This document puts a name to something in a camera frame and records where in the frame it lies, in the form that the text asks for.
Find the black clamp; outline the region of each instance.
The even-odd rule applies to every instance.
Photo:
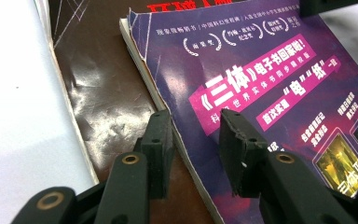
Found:
[[[45,189],[12,223],[148,223],[149,199],[167,196],[172,158],[171,116],[163,110],[150,117],[133,152],[116,158],[106,182],[77,196],[67,187]]]
[[[269,152],[239,113],[223,109],[219,153],[233,192],[259,198],[266,224],[358,223],[355,198],[328,189],[294,153]]]

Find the book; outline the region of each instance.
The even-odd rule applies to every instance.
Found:
[[[216,222],[262,223],[258,200],[232,197],[218,155],[219,113],[241,112],[269,151],[293,151],[326,186],[358,190],[358,65],[297,0],[250,0],[135,13],[120,29]]]

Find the purple book cover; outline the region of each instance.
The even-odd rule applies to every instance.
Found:
[[[233,197],[218,155],[220,110],[241,112],[268,150],[300,154],[332,189],[358,189],[358,65],[297,0],[131,12],[131,35],[186,153],[226,223],[258,223]]]

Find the brown leather surface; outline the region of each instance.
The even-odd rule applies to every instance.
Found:
[[[196,0],[197,7],[212,0]],[[50,0],[54,50],[94,170],[104,181],[117,155],[132,151],[156,108],[118,27],[129,7],[149,12],[163,0]],[[169,197],[153,200],[151,223],[213,223],[175,153]]]

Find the clamp jaw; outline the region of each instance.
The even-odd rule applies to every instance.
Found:
[[[266,224],[358,223],[358,192],[350,198],[320,183],[294,153],[269,152],[239,113],[223,109],[219,153],[234,194],[259,198]]]
[[[116,158],[106,182],[77,196],[67,187],[42,190],[12,223],[148,223],[149,199],[167,196],[172,157],[171,116],[163,110],[150,117],[133,152]]]

